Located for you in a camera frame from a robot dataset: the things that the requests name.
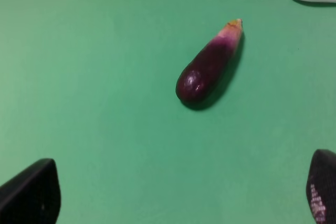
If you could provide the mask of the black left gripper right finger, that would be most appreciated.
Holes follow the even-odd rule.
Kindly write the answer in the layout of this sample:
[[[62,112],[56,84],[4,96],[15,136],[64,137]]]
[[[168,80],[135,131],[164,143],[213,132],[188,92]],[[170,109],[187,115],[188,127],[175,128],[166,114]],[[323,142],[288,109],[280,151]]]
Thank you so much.
[[[306,183],[306,196],[316,223],[335,223],[335,153],[314,152]]]

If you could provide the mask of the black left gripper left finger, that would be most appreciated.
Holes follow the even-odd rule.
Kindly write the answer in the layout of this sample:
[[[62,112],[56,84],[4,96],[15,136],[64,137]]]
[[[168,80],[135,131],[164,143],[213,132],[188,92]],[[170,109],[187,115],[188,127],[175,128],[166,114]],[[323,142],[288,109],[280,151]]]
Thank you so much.
[[[57,222],[61,192],[56,162],[42,158],[1,185],[1,223]]]

